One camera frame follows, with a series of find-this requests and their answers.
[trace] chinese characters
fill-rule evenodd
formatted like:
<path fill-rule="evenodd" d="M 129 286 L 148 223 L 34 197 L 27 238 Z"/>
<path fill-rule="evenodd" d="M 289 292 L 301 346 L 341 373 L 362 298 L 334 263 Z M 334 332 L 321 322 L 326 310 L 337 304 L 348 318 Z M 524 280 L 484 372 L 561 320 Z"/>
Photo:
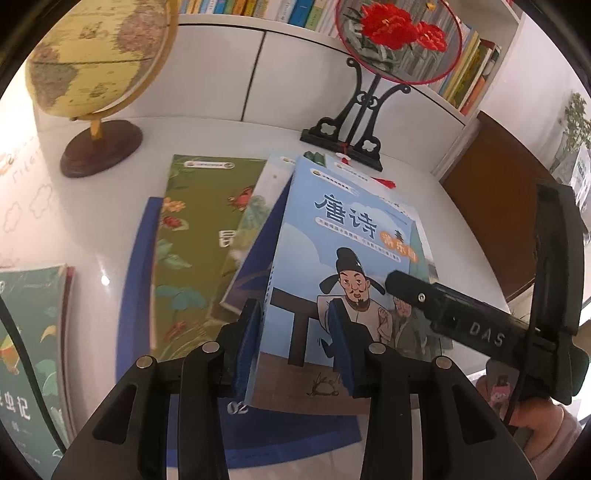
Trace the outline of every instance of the chinese characters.
<path fill-rule="evenodd" d="M 341 225 L 345 224 L 345 217 L 347 212 L 343 208 L 343 202 L 337 200 L 333 194 L 324 195 L 324 200 L 320 203 L 314 202 L 316 208 L 324 208 L 326 210 L 326 217 L 335 222 L 339 222 Z M 365 233 L 368 233 L 372 240 L 375 239 L 375 229 L 378 227 L 373 223 L 373 219 L 365 212 L 357 213 L 357 210 L 350 208 L 349 217 L 352 220 L 354 228 L 362 227 Z"/>

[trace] flower illustration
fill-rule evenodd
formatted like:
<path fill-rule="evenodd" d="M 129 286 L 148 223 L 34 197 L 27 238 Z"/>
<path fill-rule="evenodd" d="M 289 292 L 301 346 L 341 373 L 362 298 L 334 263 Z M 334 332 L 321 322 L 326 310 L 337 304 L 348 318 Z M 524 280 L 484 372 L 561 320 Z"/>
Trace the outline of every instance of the flower illustration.
<path fill-rule="evenodd" d="M 185 203 L 181 200 L 171 200 L 170 197 L 166 197 L 162 202 L 163 212 L 180 212 L 186 207 Z"/>
<path fill-rule="evenodd" d="M 377 45 L 399 50 L 418 37 L 410 14 L 393 4 L 374 2 L 369 7 L 362 6 L 361 12 L 361 33 Z"/>
<path fill-rule="evenodd" d="M 164 217 L 162 223 L 169 228 L 178 228 L 183 224 L 181 219 L 171 216 Z"/>
<path fill-rule="evenodd" d="M 445 32 L 436 25 L 419 22 L 417 43 L 428 50 L 446 51 Z"/>

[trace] wooden panel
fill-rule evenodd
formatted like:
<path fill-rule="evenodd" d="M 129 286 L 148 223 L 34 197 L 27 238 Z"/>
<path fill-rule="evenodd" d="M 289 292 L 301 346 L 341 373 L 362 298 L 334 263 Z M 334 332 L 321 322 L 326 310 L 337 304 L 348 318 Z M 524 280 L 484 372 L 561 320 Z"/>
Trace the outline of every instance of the wooden panel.
<path fill-rule="evenodd" d="M 535 276 L 536 181 L 554 181 L 513 135 L 484 112 L 472 145 L 443 182 L 480 243 L 507 300 Z"/>

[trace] table surface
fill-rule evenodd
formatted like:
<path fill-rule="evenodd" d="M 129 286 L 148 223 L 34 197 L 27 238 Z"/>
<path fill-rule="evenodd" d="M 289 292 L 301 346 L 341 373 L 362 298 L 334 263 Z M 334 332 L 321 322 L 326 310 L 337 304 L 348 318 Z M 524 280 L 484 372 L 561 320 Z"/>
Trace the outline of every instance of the table surface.
<path fill-rule="evenodd" d="M 19 268 L 68 263 L 76 267 L 66 339 L 66 372 L 79 430 L 115 383 L 119 304 L 135 234 L 148 197 L 162 196 L 173 154 L 267 158 L 271 151 L 323 151 L 299 141 L 299 132 L 267 125 L 199 118 L 138 118 L 140 148 L 120 165 L 85 179 L 59 172 L 66 144 L 86 124 L 76 122 L 33 137 L 28 160 L 3 179 L 3 205 L 19 204 L 18 228 L 0 231 L 0 266 Z M 423 222 L 440 282 L 508 311 L 498 282 L 476 238 L 437 180 L 382 156 L 378 174 Z M 41 213 L 29 207 L 42 198 Z M 450 356 L 466 374 L 484 369 L 486 357 L 457 343 Z M 359 478 L 362 445 L 278 466 L 233 471 L 232 478 Z"/>

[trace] green book cover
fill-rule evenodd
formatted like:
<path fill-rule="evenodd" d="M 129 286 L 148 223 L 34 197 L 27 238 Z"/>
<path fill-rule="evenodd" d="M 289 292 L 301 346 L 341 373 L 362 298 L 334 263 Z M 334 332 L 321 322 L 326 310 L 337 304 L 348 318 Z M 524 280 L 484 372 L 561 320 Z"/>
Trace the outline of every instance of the green book cover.
<path fill-rule="evenodd" d="M 208 315 L 228 247 L 264 160 L 175 155 L 160 214 L 150 341 L 158 360 L 186 356 L 226 323 Z"/>
<path fill-rule="evenodd" d="M 310 15 L 308 16 L 308 20 L 306 21 L 306 28 L 308 30 L 316 30 L 316 26 L 318 25 L 321 15 L 321 8 L 316 6 L 312 7 L 312 10 L 310 10 Z"/>
<path fill-rule="evenodd" d="M 47 410 L 65 445 L 69 444 L 62 382 L 60 321 L 68 269 L 65 265 L 30 271 L 0 271 L 0 294 L 33 364 Z M 0 421 L 23 457 L 43 480 L 61 459 L 17 350 L 0 323 Z"/>
<path fill-rule="evenodd" d="M 232 15 L 235 0 L 226 0 L 226 6 L 223 9 L 224 15 Z"/>

